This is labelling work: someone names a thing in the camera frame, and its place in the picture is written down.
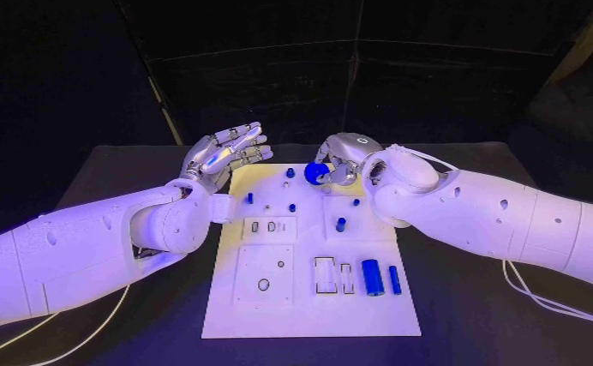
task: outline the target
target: dark background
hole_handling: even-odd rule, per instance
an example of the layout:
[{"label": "dark background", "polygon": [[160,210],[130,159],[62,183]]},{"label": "dark background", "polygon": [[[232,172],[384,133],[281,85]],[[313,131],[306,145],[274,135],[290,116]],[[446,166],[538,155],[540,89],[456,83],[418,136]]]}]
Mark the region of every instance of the dark background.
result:
[{"label": "dark background", "polygon": [[98,144],[261,121],[273,143],[506,141],[593,201],[593,62],[545,80],[593,0],[1,0],[0,228],[53,209]]}]

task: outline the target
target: robotic hand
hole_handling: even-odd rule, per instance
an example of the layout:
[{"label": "robotic hand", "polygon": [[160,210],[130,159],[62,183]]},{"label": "robotic hand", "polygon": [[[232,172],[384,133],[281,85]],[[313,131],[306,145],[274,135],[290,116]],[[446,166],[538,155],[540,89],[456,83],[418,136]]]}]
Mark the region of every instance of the robotic hand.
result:
[{"label": "robotic hand", "polygon": [[[439,173],[427,159],[452,171]],[[348,185],[356,174],[387,224],[413,225],[467,252],[548,267],[593,283],[593,205],[459,170],[398,145],[382,150],[364,135],[338,133],[322,144],[304,177],[312,184]]]},{"label": "robotic hand", "polygon": [[164,186],[39,216],[0,235],[0,324],[75,308],[180,261],[227,223],[229,172],[273,155],[260,123],[205,136]]}]

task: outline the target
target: white robotic arm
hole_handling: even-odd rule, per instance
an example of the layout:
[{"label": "white robotic arm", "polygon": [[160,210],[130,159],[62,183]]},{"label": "white robotic arm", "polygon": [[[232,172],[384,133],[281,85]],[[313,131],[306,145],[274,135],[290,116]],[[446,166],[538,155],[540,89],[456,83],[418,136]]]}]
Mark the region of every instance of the white robotic arm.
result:
[{"label": "white robotic arm", "polygon": [[[326,154],[341,165],[332,173],[322,166]],[[307,166],[307,180],[351,184],[359,174],[385,223],[413,225],[467,252],[593,283],[593,205],[447,164],[452,171],[439,173],[423,158],[440,162],[398,145],[382,150],[366,136],[336,134]]]},{"label": "white robotic arm", "polygon": [[205,136],[164,186],[39,216],[0,235],[0,324],[71,309],[177,262],[232,219],[229,172],[271,157],[251,123]]}]

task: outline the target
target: white pegboard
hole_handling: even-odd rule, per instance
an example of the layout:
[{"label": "white pegboard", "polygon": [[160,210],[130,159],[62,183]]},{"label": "white pegboard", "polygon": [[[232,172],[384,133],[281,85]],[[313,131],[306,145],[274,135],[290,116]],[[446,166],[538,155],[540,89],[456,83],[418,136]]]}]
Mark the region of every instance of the white pegboard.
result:
[{"label": "white pegboard", "polygon": [[[291,179],[289,167],[296,171]],[[359,182],[348,187],[313,186],[303,170],[304,165],[248,165],[234,172],[229,194],[237,198],[237,218],[222,226],[202,337],[418,336],[395,232],[372,215]],[[355,197],[361,204],[351,207]],[[333,214],[349,222],[342,233],[335,231]],[[255,219],[261,237],[251,233]],[[296,229],[284,235],[261,232],[265,222],[290,220]],[[278,242],[274,235],[286,237]],[[338,293],[315,292],[315,257],[333,257]],[[379,261],[385,294],[378,297],[365,294],[365,259]],[[351,265],[351,277],[342,276],[342,264]],[[391,291],[391,265],[398,268],[401,295]],[[265,291],[258,289],[263,279],[270,282]],[[352,282],[354,294],[343,293],[342,279]]]}]

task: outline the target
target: gray table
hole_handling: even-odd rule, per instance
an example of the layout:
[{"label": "gray table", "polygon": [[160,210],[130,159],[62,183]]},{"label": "gray table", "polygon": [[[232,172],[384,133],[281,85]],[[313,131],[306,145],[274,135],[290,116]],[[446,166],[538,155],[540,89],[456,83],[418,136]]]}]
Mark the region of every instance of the gray table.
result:
[{"label": "gray table", "polygon": [[[535,185],[502,143],[408,145],[457,167]],[[274,163],[310,161],[316,146],[280,145]],[[156,187],[176,177],[188,147],[97,147],[58,207]],[[593,324],[541,309],[511,289],[501,262],[398,230],[400,251],[421,337],[201,340],[219,242],[219,225],[199,250],[133,284],[95,339],[58,364],[592,364]],[[524,267],[532,289],[593,312],[593,287]],[[91,334],[121,292],[63,312],[0,350],[0,364],[30,364],[62,354]],[[0,327],[4,342],[39,320]]]}]

